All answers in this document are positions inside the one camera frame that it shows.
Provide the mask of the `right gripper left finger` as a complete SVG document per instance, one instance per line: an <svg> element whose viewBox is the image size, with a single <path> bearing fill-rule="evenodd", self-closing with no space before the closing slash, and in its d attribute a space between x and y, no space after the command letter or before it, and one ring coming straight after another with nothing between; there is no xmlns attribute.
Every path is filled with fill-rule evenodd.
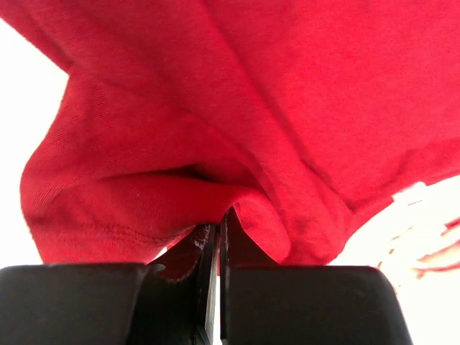
<svg viewBox="0 0 460 345"><path fill-rule="evenodd" d="M149 264L1 270L3 344L210 344L216 227L197 226Z"/></svg>

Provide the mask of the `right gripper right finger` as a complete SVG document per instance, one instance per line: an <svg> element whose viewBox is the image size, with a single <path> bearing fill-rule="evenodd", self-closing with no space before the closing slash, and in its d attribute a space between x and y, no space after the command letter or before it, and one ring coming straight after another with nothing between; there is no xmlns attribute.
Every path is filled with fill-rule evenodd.
<svg viewBox="0 0 460 345"><path fill-rule="evenodd" d="M363 266L282 266L233 208L220 225L223 344L411 344L389 280Z"/></svg>

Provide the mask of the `dark red t shirt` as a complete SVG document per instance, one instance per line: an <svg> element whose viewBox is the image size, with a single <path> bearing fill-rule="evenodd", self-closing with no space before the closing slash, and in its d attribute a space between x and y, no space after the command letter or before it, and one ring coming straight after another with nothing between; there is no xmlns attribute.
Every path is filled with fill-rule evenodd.
<svg viewBox="0 0 460 345"><path fill-rule="evenodd" d="M324 265L396 192L459 174L457 1L3 1L63 69L20 184L46 263L149 262L236 207Z"/></svg>

